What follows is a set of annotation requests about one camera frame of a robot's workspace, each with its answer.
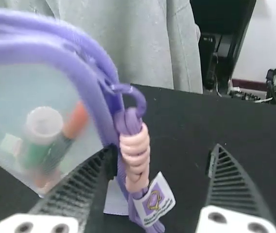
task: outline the white paper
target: white paper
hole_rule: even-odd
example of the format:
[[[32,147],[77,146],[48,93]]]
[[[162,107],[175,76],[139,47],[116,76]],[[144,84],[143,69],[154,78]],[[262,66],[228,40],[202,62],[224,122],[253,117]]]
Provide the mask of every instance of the white paper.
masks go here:
[[[128,204],[116,179],[109,182],[103,212],[111,215],[128,215]]]

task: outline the clear plastic pouch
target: clear plastic pouch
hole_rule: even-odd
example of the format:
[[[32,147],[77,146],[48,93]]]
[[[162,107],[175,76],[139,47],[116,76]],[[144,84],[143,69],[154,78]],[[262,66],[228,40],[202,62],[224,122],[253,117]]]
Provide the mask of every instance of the clear plastic pouch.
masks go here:
[[[44,194],[102,147],[64,74],[43,64],[0,66],[0,166]]]
[[[103,146],[117,145],[118,83],[109,56],[78,29],[0,10],[0,166],[44,195]]]

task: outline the lip balm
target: lip balm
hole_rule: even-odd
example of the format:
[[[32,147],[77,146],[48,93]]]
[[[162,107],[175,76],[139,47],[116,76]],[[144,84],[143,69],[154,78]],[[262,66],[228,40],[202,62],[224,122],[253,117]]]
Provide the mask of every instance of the lip balm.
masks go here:
[[[39,166],[61,133],[63,125],[60,113],[50,107],[37,107],[28,114],[25,124],[26,141],[21,155],[23,168]]]
[[[74,139],[86,126],[87,122],[87,111],[85,110],[83,103],[79,101],[68,121],[64,124],[61,133],[50,146],[48,154],[41,164],[41,176],[36,180],[36,185],[38,187],[44,186],[49,181],[49,177],[52,177],[53,172],[65,157],[67,151],[74,142]]]

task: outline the white wall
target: white wall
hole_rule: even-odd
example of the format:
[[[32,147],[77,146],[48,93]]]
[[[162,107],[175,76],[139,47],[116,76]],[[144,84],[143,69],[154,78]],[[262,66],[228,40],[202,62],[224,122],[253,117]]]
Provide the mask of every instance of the white wall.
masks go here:
[[[265,82],[276,68],[276,0],[257,0],[233,79]]]

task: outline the black table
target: black table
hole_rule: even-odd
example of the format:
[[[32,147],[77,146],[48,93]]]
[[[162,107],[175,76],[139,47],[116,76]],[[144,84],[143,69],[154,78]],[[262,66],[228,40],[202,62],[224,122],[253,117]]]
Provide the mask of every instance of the black table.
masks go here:
[[[257,183],[276,219],[276,106],[139,86],[148,100],[151,177],[160,170],[177,201],[162,218],[168,233],[195,232],[204,205],[209,149],[227,148]],[[0,168],[0,220],[27,212],[38,196]],[[105,216],[106,232],[143,231],[121,216]]]

